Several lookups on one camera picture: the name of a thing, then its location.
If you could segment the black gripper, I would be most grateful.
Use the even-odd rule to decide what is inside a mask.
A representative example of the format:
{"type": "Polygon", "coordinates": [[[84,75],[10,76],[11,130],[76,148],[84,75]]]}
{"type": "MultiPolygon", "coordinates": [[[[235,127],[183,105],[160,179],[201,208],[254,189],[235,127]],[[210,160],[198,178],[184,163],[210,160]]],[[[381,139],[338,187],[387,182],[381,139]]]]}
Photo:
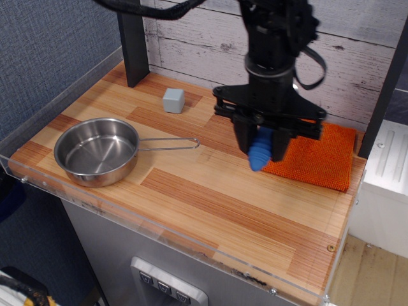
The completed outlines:
{"type": "Polygon", "coordinates": [[[259,126],[274,129],[272,161],[284,159],[291,137],[320,139],[326,111],[296,92],[291,74],[250,75],[248,84],[218,86],[213,94],[215,113],[231,119],[243,153],[248,153],[259,126]]]}

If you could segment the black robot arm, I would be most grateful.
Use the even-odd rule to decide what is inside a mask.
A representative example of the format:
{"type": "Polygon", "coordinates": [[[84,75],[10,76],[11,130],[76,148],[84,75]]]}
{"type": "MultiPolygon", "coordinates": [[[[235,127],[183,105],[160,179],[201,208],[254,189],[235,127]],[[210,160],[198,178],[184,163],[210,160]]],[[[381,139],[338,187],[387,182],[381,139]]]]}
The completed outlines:
{"type": "Polygon", "coordinates": [[[240,10],[248,34],[249,82],[214,88],[215,113],[231,119],[245,154],[261,128],[271,129],[269,155],[279,162],[291,139],[319,139],[327,116],[293,87],[299,80],[295,64],[300,53],[326,68],[323,58],[308,46],[317,39],[319,21],[308,1],[241,1],[240,10]]]}

